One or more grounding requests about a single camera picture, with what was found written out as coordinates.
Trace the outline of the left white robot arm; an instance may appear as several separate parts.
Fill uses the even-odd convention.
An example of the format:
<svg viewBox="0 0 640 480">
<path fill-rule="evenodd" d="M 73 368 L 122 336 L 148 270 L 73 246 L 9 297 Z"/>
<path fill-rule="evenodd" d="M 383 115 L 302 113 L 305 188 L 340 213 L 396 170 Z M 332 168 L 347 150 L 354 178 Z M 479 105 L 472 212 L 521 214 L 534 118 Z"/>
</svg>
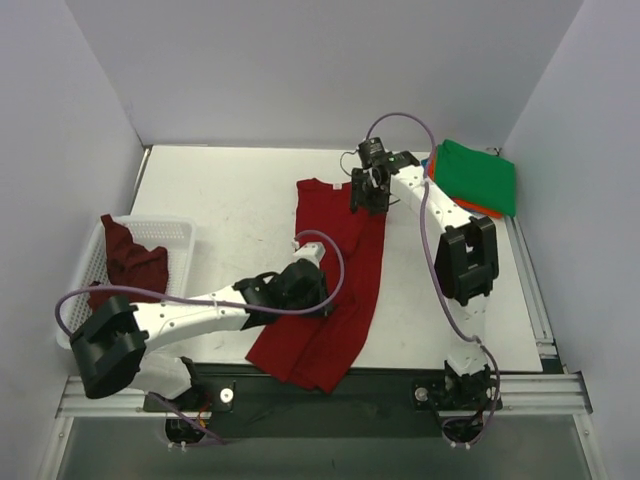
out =
<svg viewBox="0 0 640 480">
<path fill-rule="evenodd" d="M 156 393 L 182 412 L 202 399 L 191 360 L 164 353 L 177 342 L 217 332 L 267 326 L 284 316 L 325 317 L 326 275 L 299 259 L 280 273 L 242 279 L 209 295 L 132 303 L 124 289 L 70 336 L 85 395 L 102 399 L 126 388 Z"/>
</svg>

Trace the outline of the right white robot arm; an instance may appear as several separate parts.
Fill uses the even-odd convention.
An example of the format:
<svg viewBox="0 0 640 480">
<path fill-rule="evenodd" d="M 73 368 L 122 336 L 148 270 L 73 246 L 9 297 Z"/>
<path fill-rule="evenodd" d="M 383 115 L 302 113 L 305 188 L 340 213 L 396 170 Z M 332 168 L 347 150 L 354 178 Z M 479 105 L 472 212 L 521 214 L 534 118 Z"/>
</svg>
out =
<svg viewBox="0 0 640 480">
<path fill-rule="evenodd" d="M 429 273 L 453 330 L 445 365 L 456 375 L 443 383 L 443 395 L 451 406 L 465 408 L 479 395 L 472 375 L 489 362 L 483 338 L 499 275 L 496 226 L 459 207 L 412 153 L 388 151 L 378 137 L 362 141 L 356 153 L 361 165 L 351 171 L 351 211 L 382 214 L 396 199 L 418 217 Z"/>
</svg>

